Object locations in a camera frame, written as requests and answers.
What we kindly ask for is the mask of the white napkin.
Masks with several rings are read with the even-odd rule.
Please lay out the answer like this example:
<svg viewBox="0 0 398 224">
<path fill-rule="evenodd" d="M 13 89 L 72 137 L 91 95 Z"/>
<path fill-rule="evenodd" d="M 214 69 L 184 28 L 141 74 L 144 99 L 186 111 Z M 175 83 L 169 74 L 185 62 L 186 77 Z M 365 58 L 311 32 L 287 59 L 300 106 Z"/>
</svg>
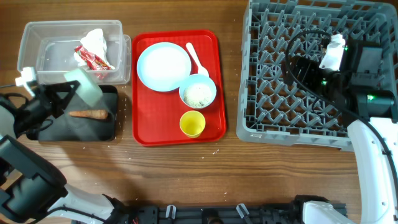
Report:
<svg viewBox="0 0 398 224">
<path fill-rule="evenodd" d="M 103 59 L 111 67 L 112 70 L 114 69 L 114 67 L 108 62 L 106 58 L 107 44 L 102 29 L 94 29 L 92 31 L 89 31 L 89 33 L 87 33 L 87 35 L 80 40 L 80 45 L 84 46 L 87 51 L 94 53 L 95 55 Z M 87 64 L 77 55 L 77 53 L 75 53 L 75 49 L 73 56 L 74 59 L 77 61 L 79 67 L 91 70 L 87 66 Z"/>
</svg>

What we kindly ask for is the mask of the red snack wrapper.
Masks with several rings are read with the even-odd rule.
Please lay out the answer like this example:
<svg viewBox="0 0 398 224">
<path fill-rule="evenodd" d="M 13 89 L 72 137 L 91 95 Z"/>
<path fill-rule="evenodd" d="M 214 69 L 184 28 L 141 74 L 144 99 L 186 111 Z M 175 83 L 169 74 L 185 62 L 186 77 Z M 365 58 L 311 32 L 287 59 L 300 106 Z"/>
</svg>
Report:
<svg viewBox="0 0 398 224">
<path fill-rule="evenodd" d="M 75 53 L 77 53 L 91 70 L 111 70 L 111 67 L 103 59 L 87 51 L 82 45 L 75 48 Z"/>
</svg>

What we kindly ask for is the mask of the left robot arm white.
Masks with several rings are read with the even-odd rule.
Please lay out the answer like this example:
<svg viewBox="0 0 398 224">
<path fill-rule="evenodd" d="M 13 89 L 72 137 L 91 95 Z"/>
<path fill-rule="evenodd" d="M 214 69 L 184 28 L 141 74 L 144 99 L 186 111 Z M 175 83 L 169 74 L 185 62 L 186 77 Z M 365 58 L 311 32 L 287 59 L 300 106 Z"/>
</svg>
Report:
<svg viewBox="0 0 398 224">
<path fill-rule="evenodd" d="M 1 191 L 1 214 L 17 223 L 38 223 L 47 217 L 63 217 L 72 223 L 128 223 L 126 206 L 104 194 L 90 194 L 67 183 L 53 164 L 20 143 L 17 138 L 43 130 L 49 116 L 58 118 L 78 95 L 85 103 L 96 102 L 97 86 L 81 81 L 39 85 L 34 97 L 20 107 L 1 95 L 1 183 L 14 170 L 21 176 Z"/>
</svg>

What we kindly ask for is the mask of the white rice pile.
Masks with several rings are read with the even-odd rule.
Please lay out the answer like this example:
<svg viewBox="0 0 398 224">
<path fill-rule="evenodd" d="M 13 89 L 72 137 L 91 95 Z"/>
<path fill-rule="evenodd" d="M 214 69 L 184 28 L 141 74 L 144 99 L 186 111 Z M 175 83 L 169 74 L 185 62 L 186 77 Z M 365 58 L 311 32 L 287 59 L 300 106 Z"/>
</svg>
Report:
<svg viewBox="0 0 398 224">
<path fill-rule="evenodd" d="M 212 101 L 211 89 L 206 84 L 192 84 L 185 89 L 183 101 L 191 108 L 203 108 Z"/>
</svg>

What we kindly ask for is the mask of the orange carrot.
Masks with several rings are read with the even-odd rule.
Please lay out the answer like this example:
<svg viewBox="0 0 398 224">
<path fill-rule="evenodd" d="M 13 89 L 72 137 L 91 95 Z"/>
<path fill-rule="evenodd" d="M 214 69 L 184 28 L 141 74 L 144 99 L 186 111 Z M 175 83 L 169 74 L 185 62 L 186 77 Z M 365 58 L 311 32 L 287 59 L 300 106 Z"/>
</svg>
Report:
<svg viewBox="0 0 398 224">
<path fill-rule="evenodd" d="M 104 120 L 107 119 L 108 112 L 106 110 L 78 110 L 70 111 L 69 115 L 76 118 Z"/>
</svg>

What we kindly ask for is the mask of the light blue rice bowl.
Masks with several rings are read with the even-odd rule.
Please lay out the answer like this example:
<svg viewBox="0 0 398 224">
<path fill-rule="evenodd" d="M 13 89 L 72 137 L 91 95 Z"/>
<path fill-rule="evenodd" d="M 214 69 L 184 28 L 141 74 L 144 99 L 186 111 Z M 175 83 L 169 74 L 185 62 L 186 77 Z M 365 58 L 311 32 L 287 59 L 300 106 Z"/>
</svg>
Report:
<svg viewBox="0 0 398 224">
<path fill-rule="evenodd" d="M 217 89 L 210 77 L 193 74 L 182 82 L 178 92 L 184 104 L 199 110 L 212 104 L 216 98 Z"/>
</svg>

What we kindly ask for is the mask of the yellow plastic cup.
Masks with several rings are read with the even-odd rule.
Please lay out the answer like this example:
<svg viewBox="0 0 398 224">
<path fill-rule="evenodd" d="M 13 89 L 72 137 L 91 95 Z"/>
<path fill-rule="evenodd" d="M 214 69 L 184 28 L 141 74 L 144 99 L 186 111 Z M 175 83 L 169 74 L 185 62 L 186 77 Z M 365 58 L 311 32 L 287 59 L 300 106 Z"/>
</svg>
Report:
<svg viewBox="0 0 398 224">
<path fill-rule="evenodd" d="M 187 111 L 180 118 L 180 129 L 189 138 L 197 138 L 206 126 L 205 117 L 195 110 Z"/>
</svg>

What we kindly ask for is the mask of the light green bowl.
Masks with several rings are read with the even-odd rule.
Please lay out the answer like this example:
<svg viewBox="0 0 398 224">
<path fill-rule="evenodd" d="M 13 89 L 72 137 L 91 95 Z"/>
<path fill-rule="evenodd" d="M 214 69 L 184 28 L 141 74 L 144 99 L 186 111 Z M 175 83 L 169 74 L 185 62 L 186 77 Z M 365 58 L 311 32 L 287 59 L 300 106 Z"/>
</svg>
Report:
<svg viewBox="0 0 398 224">
<path fill-rule="evenodd" d="M 77 68 L 63 75 L 68 82 L 78 81 L 76 94 L 90 107 L 94 107 L 102 98 L 103 92 L 99 85 L 84 69 Z"/>
</svg>

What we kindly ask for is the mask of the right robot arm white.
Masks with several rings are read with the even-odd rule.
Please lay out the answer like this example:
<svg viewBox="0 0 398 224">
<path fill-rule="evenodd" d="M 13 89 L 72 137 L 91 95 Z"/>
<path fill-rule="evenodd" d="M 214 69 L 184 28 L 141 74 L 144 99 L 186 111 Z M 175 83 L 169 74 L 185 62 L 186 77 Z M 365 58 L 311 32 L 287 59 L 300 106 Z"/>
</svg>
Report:
<svg viewBox="0 0 398 224">
<path fill-rule="evenodd" d="M 325 38 L 323 60 L 285 52 L 287 83 L 297 82 L 334 106 L 353 145 L 361 191 L 361 223 L 397 223 L 397 98 L 368 78 L 381 74 L 382 47 L 341 35 Z"/>
</svg>

